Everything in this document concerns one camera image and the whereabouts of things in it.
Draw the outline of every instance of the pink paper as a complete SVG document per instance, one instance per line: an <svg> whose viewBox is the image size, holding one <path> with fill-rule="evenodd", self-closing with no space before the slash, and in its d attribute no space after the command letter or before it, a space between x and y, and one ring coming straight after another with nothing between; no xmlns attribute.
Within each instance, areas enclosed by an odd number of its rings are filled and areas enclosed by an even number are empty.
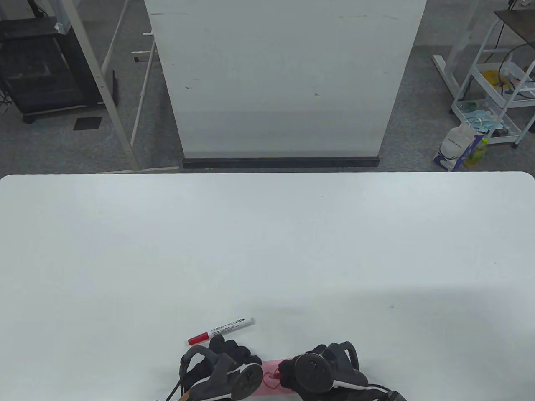
<svg viewBox="0 0 535 401"><path fill-rule="evenodd" d="M279 363L282 362L282 359L279 360L269 360L262 363L262 369L264 371L264 380L262 384L256 390L251 397L263 397L263 396L283 396L286 394L293 394L294 392L285 389L280 385L280 382L277 379L272 379L270 376L273 373L278 373Z"/></svg>

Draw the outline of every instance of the whiteboard stand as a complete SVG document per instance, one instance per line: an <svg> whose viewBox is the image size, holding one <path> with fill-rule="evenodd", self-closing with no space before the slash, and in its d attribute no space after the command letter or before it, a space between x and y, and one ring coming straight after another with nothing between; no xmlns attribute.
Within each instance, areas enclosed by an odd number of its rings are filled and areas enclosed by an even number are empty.
<svg viewBox="0 0 535 401"><path fill-rule="evenodd" d="M449 52L447 60L444 61L441 55L433 55L433 62L453 97L456 97L460 90L460 85L455 80L453 72L459 64L462 52L470 42L470 37L477 22L477 9L480 2L481 0L471 0L470 8L464 20L464 29Z"/></svg>
<svg viewBox="0 0 535 401"><path fill-rule="evenodd" d="M143 110L143 103L144 103L145 94L147 91L147 85L148 85L149 78L150 78L150 71L152 68L152 63L154 62L154 54L156 53L156 42L154 41L154 38L152 41L151 49L148 52L149 61L147 64L145 79L143 81L143 88L140 93L140 99L139 99L139 104L137 107L134 128L132 130L132 134L130 135L130 139L126 135L123 123L121 122L119 113L117 111L117 107L115 105L115 102L113 101L112 93L105 79L106 72L108 70L109 63L111 60L111 56L113 55L113 51L115 49L115 42L117 40L117 37L120 34L120 30L124 23L130 1L131 0L125 0L123 10L119 17L119 21L117 22L117 26L113 33L113 38L108 48L108 52L106 54L106 57L104 58L104 62L102 63L102 66L100 66L95 57L95 52L93 51L93 48L91 47L91 43L89 41L89 37L87 36L87 32L83 25L83 22L80 19L78 11L76 10L76 7L73 4L73 0L61 0L61 2L63 3L63 7L65 8L65 12L67 13L68 18L71 21L72 28L74 29L74 32L76 33L78 42L80 43L80 47L82 48L87 64L93 74L93 78L95 79L95 82L98 86L98 90L101 93L102 100L104 101L104 104L106 105L106 109L108 111L108 114L110 115L111 121L115 128L117 138L119 138L119 142L123 148L123 152L125 153L126 159L128 160L128 163L131 166L130 170L119 171L119 172L114 172L114 173L159 173L159 172L172 173L172 172L177 172L180 170L180 166L161 167L161 168L142 168L134 152L134 143L135 143L135 139L137 136L137 128L139 126L139 120L141 118L141 112Z"/></svg>

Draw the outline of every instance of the plastic bottle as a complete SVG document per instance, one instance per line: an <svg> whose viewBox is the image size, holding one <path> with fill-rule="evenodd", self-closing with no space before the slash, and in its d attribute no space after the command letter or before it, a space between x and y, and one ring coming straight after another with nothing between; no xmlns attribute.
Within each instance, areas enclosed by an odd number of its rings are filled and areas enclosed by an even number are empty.
<svg viewBox="0 0 535 401"><path fill-rule="evenodd" d="M476 164L478 164L481 159L483 159L483 156L485 155L485 152L487 151L487 143L488 139L483 138L476 146L474 151L468 155L466 160L464 161L464 167L466 168L472 168Z"/></svg>

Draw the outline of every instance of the black floor mat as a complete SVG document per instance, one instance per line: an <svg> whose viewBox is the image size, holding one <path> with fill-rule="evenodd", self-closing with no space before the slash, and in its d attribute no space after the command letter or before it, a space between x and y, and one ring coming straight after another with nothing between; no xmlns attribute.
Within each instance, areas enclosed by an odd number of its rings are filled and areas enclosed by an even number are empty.
<svg viewBox="0 0 535 401"><path fill-rule="evenodd" d="M99 129L102 117L80 117L74 124L73 131L83 131L86 129Z"/></svg>

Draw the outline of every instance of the face mask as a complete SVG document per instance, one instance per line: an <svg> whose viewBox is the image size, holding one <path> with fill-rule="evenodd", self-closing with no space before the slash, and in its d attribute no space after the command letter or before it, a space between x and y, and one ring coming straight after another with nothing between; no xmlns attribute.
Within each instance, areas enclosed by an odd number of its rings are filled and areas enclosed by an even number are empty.
<svg viewBox="0 0 535 401"><path fill-rule="evenodd" d="M463 113L470 125L478 132L487 134L494 124L496 124L496 116L490 111L475 110L469 113ZM503 124L498 124L496 129L502 129Z"/></svg>

